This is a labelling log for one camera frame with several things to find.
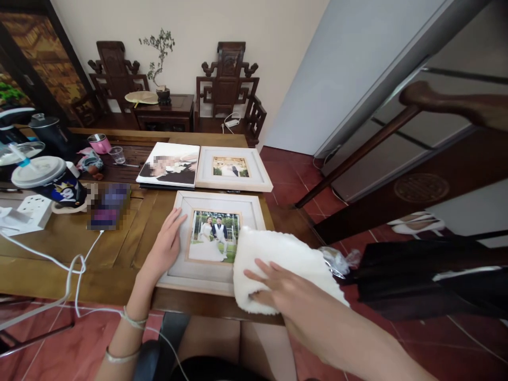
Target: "round fan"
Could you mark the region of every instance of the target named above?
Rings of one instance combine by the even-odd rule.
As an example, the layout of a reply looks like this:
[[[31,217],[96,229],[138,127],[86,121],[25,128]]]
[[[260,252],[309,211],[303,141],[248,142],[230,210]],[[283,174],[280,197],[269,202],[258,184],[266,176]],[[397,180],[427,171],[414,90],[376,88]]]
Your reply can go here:
[[[138,107],[139,103],[157,104],[159,103],[158,99],[159,97],[156,93],[147,91],[128,93],[125,96],[126,101],[136,103],[134,108]]]

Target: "green plant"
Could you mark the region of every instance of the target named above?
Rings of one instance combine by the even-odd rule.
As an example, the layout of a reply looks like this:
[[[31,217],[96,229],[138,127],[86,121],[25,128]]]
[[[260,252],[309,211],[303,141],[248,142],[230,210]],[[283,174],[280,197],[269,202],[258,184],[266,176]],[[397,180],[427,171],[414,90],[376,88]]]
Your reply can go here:
[[[150,71],[147,74],[149,80],[152,80],[156,86],[157,82],[155,82],[155,78],[162,73],[162,64],[164,64],[164,59],[168,56],[168,49],[173,51],[173,46],[175,46],[175,40],[171,37],[171,32],[165,32],[163,28],[160,29],[159,36],[155,38],[154,36],[150,36],[150,39],[144,38],[143,40],[139,39],[139,43],[141,45],[151,46],[159,51],[159,62],[157,63],[157,70],[155,69],[155,63],[150,63]]]
[[[12,99],[20,100],[21,98],[25,98],[23,92],[11,85],[8,85],[7,83],[0,82],[0,99],[9,102]]]

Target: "cleaning cloth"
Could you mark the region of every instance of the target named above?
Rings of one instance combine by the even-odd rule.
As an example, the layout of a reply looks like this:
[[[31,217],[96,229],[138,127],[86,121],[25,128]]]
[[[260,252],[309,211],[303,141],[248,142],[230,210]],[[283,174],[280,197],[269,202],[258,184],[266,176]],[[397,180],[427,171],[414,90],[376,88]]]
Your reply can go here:
[[[277,263],[285,269],[311,281],[335,299],[349,307],[344,293],[335,282],[326,265],[323,254],[311,249],[292,234],[274,231],[258,231],[247,226],[240,230],[237,255],[233,264],[234,297],[238,307],[251,313],[275,315],[276,309],[260,304],[249,297],[250,294],[269,288],[263,283],[249,279],[243,271],[249,269],[265,278],[266,275],[254,263],[256,258],[265,263]]]

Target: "small figurine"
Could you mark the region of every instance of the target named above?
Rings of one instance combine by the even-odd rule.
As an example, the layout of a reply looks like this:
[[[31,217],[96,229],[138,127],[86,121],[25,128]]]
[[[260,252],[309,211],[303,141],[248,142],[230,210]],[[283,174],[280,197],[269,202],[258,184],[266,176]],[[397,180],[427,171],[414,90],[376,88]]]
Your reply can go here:
[[[102,159],[97,155],[97,153],[90,147],[87,147],[80,152],[84,155],[81,160],[78,162],[76,167],[82,171],[86,171],[92,175],[92,177],[98,181],[104,178],[104,175],[101,173],[101,169],[104,166]]]

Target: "charging cable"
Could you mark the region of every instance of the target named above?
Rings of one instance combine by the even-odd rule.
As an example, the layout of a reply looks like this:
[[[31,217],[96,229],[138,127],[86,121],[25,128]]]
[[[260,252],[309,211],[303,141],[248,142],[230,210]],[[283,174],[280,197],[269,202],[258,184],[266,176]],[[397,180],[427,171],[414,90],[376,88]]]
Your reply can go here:
[[[98,242],[99,238],[102,236],[103,233],[104,233],[104,230],[101,230],[101,232],[99,233],[98,237],[95,239],[95,242],[92,244],[92,246],[90,247],[90,250],[88,251],[88,253],[86,254],[85,257],[83,257],[83,255],[81,255],[81,254],[78,254],[77,256],[74,257],[74,259],[70,263],[70,266],[67,267],[63,263],[61,263],[59,260],[53,258],[52,256],[49,256],[49,255],[44,254],[44,253],[41,253],[41,252],[39,252],[37,250],[33,250],[33,249],[29,248],[28,246],[26,246],[26,245],[16,241],[15,239],[12,239],[11,237],[5,235],[2,232],[2,227],[0,227],[0,235],[2,237],[4,237],[6,240],[8,240],[8,241],[12,242],[13,244],[16,244],[19,247],[21,247],[21,248],[23,248],[23,249],[25,249],[25,250],[27,250],[29,252],[32,252],[32,253],[34,253],[34,254],[36,254],[38,256],[41,256],[41,257],[46,258],[46,259],[49,259],[50,261],[55,263],[57,266],[59,266],[62,269],[67,271],[67,280],[66,280],[66,283],[65,283],[65,295],[61,299],[59,299],[59,300],[57,300],[57,301],[55,301],[53,303],[47,304],[45,306],[42,306],[42,307],[40,307],[38,309],[31,310],[31,311],[29,311],[27,313],[24,313],[23,315],[20,315],[18,317],[15,317],[14,319],[11,319],[11,320],[9,320],[7,322],[4,322],[4,323],[0,324],[0,331],[2,331],[4,329],[7,329],[7,328],[11,327],[12,325],[17,324],[17,323],[19,323],[19,322],[21,322],[21,321],[23,321],[25,319],[28,319],[28,318],[30,318],[32,316],[35,316],[35,315],[37,315],[40,312],[49,310],[49,309],[51,309],[53,307],[57,307],[60,304],[65,303],[69,299],[69,296],[70,296],[70,293],[71,293],[71,279],[72,279],[72,275],[73,274],[78,274],[79,275],[79,277],[78,277],[78,284],[76,286],[76,297],[75,297],[75,300],[74,300],[75,301],[74,302],[74,309],[76,311],[76,315],[78,316],[78,318],[82,318],[83,316],[89,315],[92,312],[98,312],[98,311],[115,312],[115,313],[119,314],[121,317],[123,317],[123,313],[122,312],[120,312],[118,310],[114,310],[114,309],[96,309],[96,310],[91,310],[91,311],[87,312],[84,315],[81,315],[81,313],[79,311],[79,307],[78,307],[78,297],[79,297],[79,289],[81,287],[81,277],[83,276],[83,274],[86,271],[86,260],[88,259],[90,253],[94,249],[95,244]],[[81,261],[81,269],[80,270],[74,270],[74,266],[75,266],[75,264],[76,264],[78,259]],[[160,333],[159,331],[157,331],[154,328],[145,327],[144,329],[157,333],[159,336],[161,336],[168,343],[169,347],[171,348],[171,350],[175,354],[176,360],[178,362],[178,366],[182,370],[182,374],[183,374],[184,378],[187,381],[189,381],[189,379],[187,378],[187,375],[184,372],[182,364],[180,363],[180,359],[178,358],[178,354],[176,353],[175,348],[173,348],[173,346],[171,345],[169,340],[162,333]]]
[[[235,114],[238,115],[238,119],[233,119],[233,115],[235,115]],[[231,117],[231,120],[226,122],[226,119],[229,117]],[[231,131],[231,127],[234,127],[234,126],[240,124],[241,119],[242,119],[242,116],[240,115],[239,112],[233,112],[233,113],[229,114],[228,116],[226,116],[224,118],[224,123],[222,123],[222,125],[221,125],[222,133],[224,133],[224,127],[226,127],[229,130],[229,132],[231,132],[234,135],[234,132]]]

